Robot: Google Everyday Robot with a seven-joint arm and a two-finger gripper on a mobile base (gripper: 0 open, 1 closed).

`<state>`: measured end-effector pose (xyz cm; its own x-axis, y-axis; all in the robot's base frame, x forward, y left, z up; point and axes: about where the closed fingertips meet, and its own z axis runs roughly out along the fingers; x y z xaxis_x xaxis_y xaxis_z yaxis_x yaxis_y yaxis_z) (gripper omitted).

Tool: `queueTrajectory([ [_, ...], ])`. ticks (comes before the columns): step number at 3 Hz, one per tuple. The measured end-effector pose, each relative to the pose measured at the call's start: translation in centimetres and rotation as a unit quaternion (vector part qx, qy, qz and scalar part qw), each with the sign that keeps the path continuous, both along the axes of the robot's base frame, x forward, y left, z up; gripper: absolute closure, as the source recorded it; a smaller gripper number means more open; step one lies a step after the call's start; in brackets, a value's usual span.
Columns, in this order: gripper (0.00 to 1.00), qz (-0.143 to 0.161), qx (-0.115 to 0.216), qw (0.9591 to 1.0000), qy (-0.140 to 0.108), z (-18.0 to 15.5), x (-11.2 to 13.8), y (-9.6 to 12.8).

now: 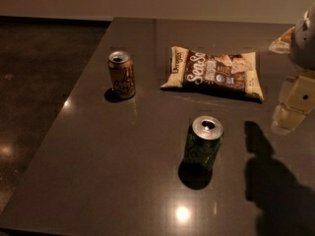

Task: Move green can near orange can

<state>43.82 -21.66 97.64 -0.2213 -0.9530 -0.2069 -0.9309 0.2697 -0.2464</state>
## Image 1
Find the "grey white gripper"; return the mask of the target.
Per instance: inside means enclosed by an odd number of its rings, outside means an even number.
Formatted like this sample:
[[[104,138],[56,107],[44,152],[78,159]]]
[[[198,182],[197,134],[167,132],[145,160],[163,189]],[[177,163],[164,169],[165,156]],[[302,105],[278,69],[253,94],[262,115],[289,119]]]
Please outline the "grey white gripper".
[[[315,4],[296,23],[274,40],[269,50],[289,54],[290,60],[304,69],[315,69]],[[275,108],[272,130],[279,135],[293,132],[315,108],[315,72],[287,76]]]

